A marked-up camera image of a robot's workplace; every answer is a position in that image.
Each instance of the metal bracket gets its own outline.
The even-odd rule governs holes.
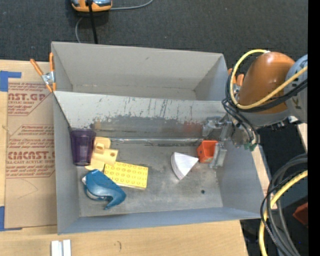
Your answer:
[[[218,140],[225,142],[231,138],[233,123],[227,119],[227,116],[223,118],[208,117],[206,123],[203,125],[202,135],[204,137],[210,137],[216,130],[221,130]]]
[[[227,155],[227,150],[225,149],[224,144],[223,143],[215,144],[213,159],[209,163],[209,167],[213,169],[216,169],[218,167],[223,167],[226,155]]]

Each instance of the yellow block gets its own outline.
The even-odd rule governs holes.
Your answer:
[[[104,174],[119,186],[145,189],[148,181],[148,167],[115,162],[105,165]]]

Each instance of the orange robot part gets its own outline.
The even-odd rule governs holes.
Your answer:
[[[89,7],[88,5],[86,5],[86,0],[79,0],[79,6],[75,6],[72,3],[72,7],[78,11],[78,12],[89,12]],[[96,3],[92,3],[92,11],[93,12],[103,12],[103,11],[108,11],[112,8],[112,2],[111,5],[107,5],[107,6],[99,6]]]
[[[270,94],[286,80],[290,68],[295,61],[287,55],[280,52],[266,52],[251,64],[242,85],[237,94],[239,104],[247,106],[254,104]],[[280,97],[284,94],[283,90],[274,97]],[[281,103],[273,108],[259,112],[260,114],[273,114],[285,111],[287,106]]]

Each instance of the blue plastic object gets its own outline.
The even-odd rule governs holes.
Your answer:
[[[5,228],[5,207],[0,206],[0,232],[20,229],[21,228]]]
[[[93,200],[109,201],[105,210],[121,204],[126,199],[126,193],[100,170],[89,171],[83,178],[84,192]]]
[[[9,78],[21,78],[21,72],[8,72],[0,70],[0,92],[8,91]]]

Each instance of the purple cup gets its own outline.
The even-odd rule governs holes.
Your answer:
[[[74,165],[90,165],[96,135],[91,129],[74,129],[70,132],[72,161]]]

